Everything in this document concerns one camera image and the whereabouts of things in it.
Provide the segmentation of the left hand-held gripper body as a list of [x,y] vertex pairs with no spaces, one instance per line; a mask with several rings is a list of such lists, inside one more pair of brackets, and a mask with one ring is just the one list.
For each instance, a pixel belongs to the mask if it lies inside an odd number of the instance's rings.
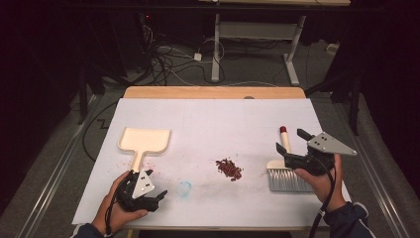
[[117,201],[128,212],[140,209],[154,212],[158,209],[158,201],[154,197],[147,197],[147,193],[154,189],[145,171],[130,171],[117,188]]

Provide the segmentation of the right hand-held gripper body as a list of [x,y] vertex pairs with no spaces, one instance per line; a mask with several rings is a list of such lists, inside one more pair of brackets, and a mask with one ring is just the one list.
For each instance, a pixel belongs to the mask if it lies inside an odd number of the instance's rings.
[[356,156],[358,152],[326,132],[322,132],[307,142],[305,156],[287,153],[285,165],[293,170],[303,169],[312,176],[322,176],[335,165],[335,154]]

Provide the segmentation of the cream brush with grey bristles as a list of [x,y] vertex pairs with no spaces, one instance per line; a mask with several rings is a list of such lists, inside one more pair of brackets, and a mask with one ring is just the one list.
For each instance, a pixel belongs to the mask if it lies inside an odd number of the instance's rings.
[[285,158],[271,160],[266,164],[268,188],[274,192],[310,193],[311,186],[300,178],[293,169],[285,165]]

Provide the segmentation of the cream plastic dustpan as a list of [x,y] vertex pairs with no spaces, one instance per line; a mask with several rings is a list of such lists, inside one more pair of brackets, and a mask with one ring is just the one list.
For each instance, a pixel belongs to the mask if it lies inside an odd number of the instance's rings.
[[118,142],[118,147],[123,151],[134,153],[131,170],[138,173],[141,169],[144,155],[159,154],[166,149],[170,133],[170,130],[126,127]]

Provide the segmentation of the person's left hand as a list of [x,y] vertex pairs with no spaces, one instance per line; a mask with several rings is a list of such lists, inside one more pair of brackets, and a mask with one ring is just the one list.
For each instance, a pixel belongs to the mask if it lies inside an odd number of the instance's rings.
[[113,181],[109,192],[104,196],[97,214],[91,222],[104,236],[118,231],[129,222],[148,215],[148,212],[144,209],[134,212],[125,211],[114,197],[118,186],[128,174],[129,171],[126,171]]

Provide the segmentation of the person's right hand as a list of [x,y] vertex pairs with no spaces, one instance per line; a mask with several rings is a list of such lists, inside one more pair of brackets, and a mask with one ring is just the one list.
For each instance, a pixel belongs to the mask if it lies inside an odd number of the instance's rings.
[[330,174],[335,181],[335,187],[331,196],[329,195],[331,191],[331,181],[328,175],[315,177],[303,169],[296,169],[294,171],[299,177],[301,177],[304,181],[310,184],[314,193],[322,203],[325,203],[327,201],[327,198],[330,196],[329,203],[326,207],[326,210],[328,212],[332,212],[338,208],[341,208],[347,203],[342,193],[342,159],[341,156],[338,154],[335,154],[334,158],[335,167],[330,171]]

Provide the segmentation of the pile of red beans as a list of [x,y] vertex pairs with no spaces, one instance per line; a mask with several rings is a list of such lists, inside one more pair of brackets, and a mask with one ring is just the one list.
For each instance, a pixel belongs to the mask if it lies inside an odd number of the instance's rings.
[[225,175],[230,181],[236,181],[242,177],[242,168],[236,166],[236,164],[228,158],[217,161],[216,167],[219,173]]

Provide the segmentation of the metal floor rail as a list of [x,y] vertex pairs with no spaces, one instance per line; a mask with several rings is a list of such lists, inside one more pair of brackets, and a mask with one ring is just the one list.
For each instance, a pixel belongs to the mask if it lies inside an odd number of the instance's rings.
[[97,95],[89,97],[88,112],[84,117],[80,115],[81,103],[74,103],[69,114],[50,134],[19,190],[20,195],[25,197],[23,202],[30,207],[28,217],[15,238],[33,238],[36,234],[70,164],[87,120],[92,117],[101,99]]
[[412,212],[417,208],[417,197],[384,144],[368,109],[362,107],[357,130],[350,128],[346,105],[336,104],[334,109],[339,118],[339,134],[358,152],[355,158],[344,160],[346,182],[351,197],[367,207],[370,229],[377,238],[415,238],[417,227]]

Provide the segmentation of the white table frame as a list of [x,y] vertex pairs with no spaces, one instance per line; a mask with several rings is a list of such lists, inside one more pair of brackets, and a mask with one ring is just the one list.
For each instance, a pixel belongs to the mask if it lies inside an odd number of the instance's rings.
[[[260,5],[262,7],[303,7],[307,9],[311,6],[316,7],[348,7],[350,0],[200,0],[210,2],[213,6],[221,7],[229,4],[237,6]],[[303,30],[306,13],[298,15],[295,23],[257,23],[251,20],[245,22],[229,22],[221,19],[220,14],[215,15],[214,47],[212,57],[211,81],[219,82],[222,75],[220,61],[224,55],[224,47],[220,39],[254,39],[254,40],[290,40],[291,47],[287,54],[282,56],[286,72],[290,83],[298,86],[299,80],[293,65],[293,57]]]

